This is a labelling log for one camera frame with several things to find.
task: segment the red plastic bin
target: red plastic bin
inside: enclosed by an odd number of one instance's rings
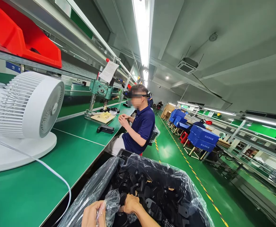
[[[10,53],[61,68],[60,49],[27,16],[0,0],[0,44]]]

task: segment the fan base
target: fan base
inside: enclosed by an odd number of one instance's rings
[[[57,137],[54,133],[50,132],[42,139],[15,139],[0,137],[0,141],[39,159],[55,147]],[[24,154],[0,145],[0,171],[23,166],[33,161],[33,159]]]

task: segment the ceiling light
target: ceiling light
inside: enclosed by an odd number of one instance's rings
[[[53,43],[57,44],[57,45],[60,46],[60,47],[64,47],[64,46],[61,46],[60,44],[54,42],[53,40],[51,40],[51,41],[52,41]]]
[[[78,54],[75,54],[74,52],[70,51],[71,53],[73,53],[74,55],[77,55],[78,57],[82,58],[83,60],[86,61],[86,59],[84,59],[83,57],[79,56]]]
[[[223,114],[228,114],[228,115],[236,116],[235,113],[223,112],[223,111],[220,111],[220,110],[209,109],[209,108],[206,108],[206,107],[204,107],[204,108],[207,109],[207,110],[214,111],[214,112],[218,112],[218,113],[223,113]]]
[[[273,128],[273,127],[270,127],[270,126],[266,126],[266,125],[262,125],[262,126],[276,130],[276,128]]]
[[[153,0],[132,0],[137,29],[140,59],[143,66],[148,67],[152,24],[154,13]]]
[[[199,107],[197,105],[193,105],[193,104],[190,104],[190,103],[186,103],[186,102],[179,102],[177,101],[179,104],[183,104],[183,105],[187,105],[187,106],[194,106],[194,107]]]
[[[259,122],[262,122],[262,123],[266,123],[266,124],[269,124],[269,125],[275,125],[276,126],[276,122],[261,120],[261,119],[253,118],[253,117],[246,117],[246,118],[250,119],[250,120],[259,121]]]
[[[143,70],[143,79],[145,80],[145,81],[148,81],[148,71],[145,69],[145,70]]]

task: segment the blue label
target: blue label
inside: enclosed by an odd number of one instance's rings
[[[15,65],[15,64],[13,64],[13,63],[11,63],[11,62],[6,61],[6,62],[5,62],[5,67],[8,68],[8,69],[13,70],[13,71],[15,71],[15,72],[21,73],[21,68],[20,68],[20,66]]]

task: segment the smoke detector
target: smoke detector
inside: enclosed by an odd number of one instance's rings
[[[214,42],[216,39],[218,39],[218,35],[216,33],[210,35],[210,37],[208,38],[209,41]]]

